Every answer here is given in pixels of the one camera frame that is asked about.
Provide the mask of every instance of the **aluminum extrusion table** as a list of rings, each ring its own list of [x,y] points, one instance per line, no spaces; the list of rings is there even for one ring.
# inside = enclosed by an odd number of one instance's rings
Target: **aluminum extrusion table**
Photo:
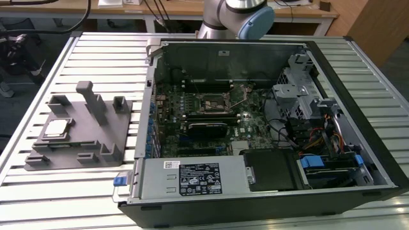
[[[149,37],[193,38],[192,34],[84,33],[71,37],[0,157],[0,229],[140,229],[112,201],[112,180],[132,170],[147,73]],[[267,36],[264,39],[317,42],[359,106],[404,172],[409,173],[409,104],[355,42],[341,37]],[[104,100],[132,100],[125,164],[119,167],[52,171],[24,170],[24,159],[40,134],[55,94],[71,101],[78,81],[92,81]],[[323,82],[331,96],[331,90]],[[127,187],[119,194],[127,197]],[[341,215],[252,221],[175,229],[408,229],[409,198],[368,203]]]

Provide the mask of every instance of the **power cable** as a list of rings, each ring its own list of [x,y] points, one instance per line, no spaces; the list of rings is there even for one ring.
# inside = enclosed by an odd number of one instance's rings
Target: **power cable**
[[[43,1],[11,1],[8,2],[8,6],[30,6],[30,5],[43,5],[54,3],[59,0],[43,0]]]
[[[161,5],[161,7],[164,8],[164,12],[165,12],[165,14],[167,14],[168,20],[171,20],[169,15],[168,15],[168,12],[167,12],[167,9],[165,9],[165,7],[164,7],[164,4],[161,3],[161,0],[159,0],[159,3],[160,3],[160,5]]]
[[[84,21],[87,20],[90,13],[91,13],[91,4],[92,4],[92,0],[88,0],[88,4],[87,4],[87,10],[84,13],[84,16],[82,18],[82,20],[79,21],[79,23],[71,27],[68,30],[63,30],[63,31],[48,31],[48,30],[8,30],[8,31],[0,31],[0,36],[7,36],[7,35],[15,35],[15,34],[46,34],[46,35],[64,35],[68,34],[71,32],[74,32],[76,29],[79,29],[79,27],[83,25]]]
[[[159,11],[160,17],[161,17],[163,21],[165,22],[165,18],[164,18],[164,15],[161,14],[161,11],[160,11],[160,8],[159,8],[159,5],[157,5],[156,0],[153,0],[153,2],[155,2],[155,5],[156,5],[156,8],[157,8],[157,11]]]

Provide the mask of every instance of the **black cable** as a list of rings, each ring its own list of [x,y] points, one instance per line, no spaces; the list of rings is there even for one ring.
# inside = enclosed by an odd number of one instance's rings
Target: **black cable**
[[[63,35],[63,34],[68,34],[71,32],[74,32],[84,23],[84,21],[87,20],[88,16],[90,16],[90,12],[91,12],[91,3],[92,0],[88,0],[88,5],[87,5],[87,10],[84,13],[84,16],[82,18],[82,20],[79,21],[79,23],[71,27],[68,30],[63,30],[63,31],[48,31],[48,30],[10,30],[10,31],[0,31],[0,36],[7,36],[7,35],[15,35],[15,34],[46,34],[46,35]]]
[[[153,0],[153,2],[155,2],[155,5],[156,5],[156,8],[157,8],[157,11],[159,11],[160,17],[161,17],[163,21],[165,22],[165,18],[164,18],[164,15],[161,14],[161,11],[160,11],[160,8],[159,8],[159,5],[157,5],[156,0]]]
[[[156,18],[156,20],[159,19],[159,17],[156,16],[156,14],[153,13],[153,11],[152,11],[152,8],[151,8],[151,6],[149,6],[149,4],[148,4],[148,1],[147,0],[144,0],[144,2],[145,2],[145,4],[147,4],[147,7],[148,7],[148,9],[149,9],[149,11],[151,11],[151,13],[152,13],[152,15],[153,15],[153,17]]]
[[[43,1],[10,1],[11,6],[30,6],[30,5],[43,5],[54,3],[59,0],[43,0]]]
[[[167,12],[167,9],[165,9],[165,7],[164,7],[164,4],[161,3],[161,0],[159,0],[159,3],[160,3],[160,5],[161,5],[161,7],[164,8],[164,12],[165,12],[165,14],[167,14],[168,20],[171,20],[169,15],[168,15],[168,12]]]
[[[289,10],[292,12],[292,23],[295,21],[295,15],[293,15],[293,6],[301,6],[300,4],[299,5],[288,5],[288,3],[284,1],[285,5],[281,5],[276,0],[275,2],[277,3],[279,6],[288,6],[289,7]]]

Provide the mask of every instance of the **warning label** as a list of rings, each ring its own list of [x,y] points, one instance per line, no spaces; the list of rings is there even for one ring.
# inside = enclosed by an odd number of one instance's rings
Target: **warning label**
[[[221,194],[221,178],[219,163],[179,165],[180,186],[183,196]]]

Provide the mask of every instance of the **blue latch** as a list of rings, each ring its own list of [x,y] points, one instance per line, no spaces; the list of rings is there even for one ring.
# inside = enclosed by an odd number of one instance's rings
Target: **blue latch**
[[[117,176],[113,179],[113,186],[115,187],[127,186],[127,177],[125,176]]]
[[[145,152],[147,152],[147,153],[151,153],[151,151],[152,151],[152,145],[147,144],[147,146],[145,146]]]
[[[320,156],[305,156],[301,159],[303,168],[324,167],[324,162]]]
[[[361,155],[356,155],[355,157],[356,157],[359,166],[363,166],[364,165],[364,159],[363,159]]]

